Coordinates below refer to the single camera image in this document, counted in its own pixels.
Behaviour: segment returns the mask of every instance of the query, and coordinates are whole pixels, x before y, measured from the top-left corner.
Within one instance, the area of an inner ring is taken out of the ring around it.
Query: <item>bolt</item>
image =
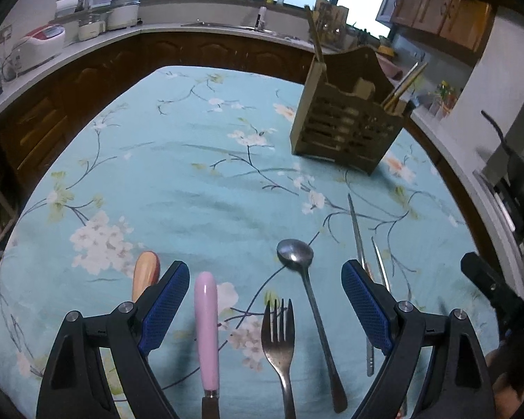
[[[71,312],[66,313],[66,321],[76,321],[78,317],[80,316],[80,313],[76,310],[72,310]]]
[[[454,309],[454,316],[457,319],[466,319],[466,318],[468,318],[468,314],[465,312],[465,310],[462,310],[462,309]]]
[[[398,308],[402,312],[411,312],[414,309],[414,305],[409,301],[400,301],[398,302]]]
[[[130,301],[123,302],[119,307],[118,311],[122,313],[129,313],[134,308],[134,303]]]

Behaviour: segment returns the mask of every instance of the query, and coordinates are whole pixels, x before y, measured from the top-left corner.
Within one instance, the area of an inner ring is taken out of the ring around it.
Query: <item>table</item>
[[[32,194],[0,266],[0,387],[23,414],[35,417],[65,314],[99,315],[130,300],[135,260],[153,250],[162,273],[183,260],[191,285],[204,270],[216,278],[222,417],[283,414],[278,377],[260,343],[261,314],[274,298],[291,298],[295,309],[298,417],[351,417],[373,378],[366,376],[363,329],[340,282],[343,263],[356,258],[348,192],[376,279],[371,236],[396,299],[432,313],[441,302],[461,307],[484,352],[497,347],[495,314],[459,268],[475,249],[470,232],[423,149],[402,131],[371,176],[292,156],[289,131],[301,92],[296,83],[257,74],[165,67],[78,134]],[[302,281],[276,256],[284,238],[314,249],[314,293],[349,399],[339,415]],[[103,360],[121,417],[130,418],[107,351]],[[382,360],[376,351],[377,367]],[[177,413],[200,417],[193,288],[149,362]]]

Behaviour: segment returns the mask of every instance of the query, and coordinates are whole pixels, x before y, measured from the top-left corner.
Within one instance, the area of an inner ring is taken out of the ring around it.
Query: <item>red and white appliance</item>
[[[13,47],[14,69],[20,74],[53,59],[62,51],[64,37],[64,27],[57,24],[30,31]]]

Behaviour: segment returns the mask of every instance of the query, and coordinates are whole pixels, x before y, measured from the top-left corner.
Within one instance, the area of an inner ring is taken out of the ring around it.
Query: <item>rice cooker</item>
[[[107,30],[133,27],[138,24],[140,0],[112,0],[107,18]]]
[[[62,51],[64,36],[64,27],[57,24],[30,31],[12,49],[14,69],[21,73],[51,60]]]

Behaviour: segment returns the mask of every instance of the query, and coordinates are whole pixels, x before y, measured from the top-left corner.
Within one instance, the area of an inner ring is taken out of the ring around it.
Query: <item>wooden utensil holder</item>
[[[392,91],[369,47],[313,58],[290,133],[292,153],[333,160],[371,174],[403,126],[406,103],[386,111]]]

